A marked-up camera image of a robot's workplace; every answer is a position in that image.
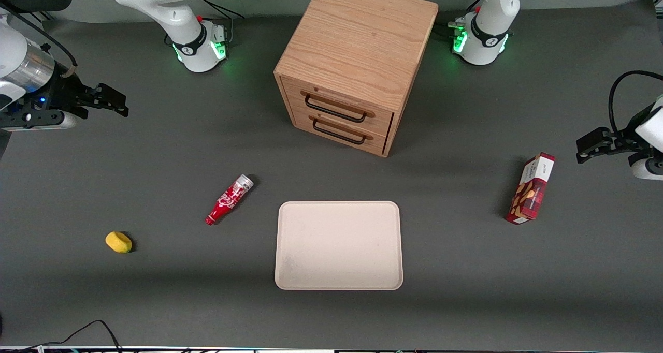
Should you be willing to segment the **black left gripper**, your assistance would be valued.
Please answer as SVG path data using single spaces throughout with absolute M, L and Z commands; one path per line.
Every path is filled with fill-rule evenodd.
M 577 140 L 577 163 L 584 164 L 590 159 L 599 156 L 611 156 L 620 153 L 654 154 L 656 148 L 637 134 L 636 129 L 649 119 L 650 114 L 657 108 L 651 104 L 640 110 L 628 122 L 624 129 L 619 131 L 622 138 L 620 143 L 623 147 L 614 148 L 615 135 L 608 127 L 597 127 Z

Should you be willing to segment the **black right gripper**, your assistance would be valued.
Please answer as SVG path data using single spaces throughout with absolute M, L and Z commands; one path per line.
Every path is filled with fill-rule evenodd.
M 58 74 L 47 81 L 29 82 L 21 99 L 21 110 L 59 109 L 79 118 L 88 118 L 88 108 L 109 110 L 128 117 L 126 96 L 106 84 L 90 88 L 77 75 L 62 78 Z

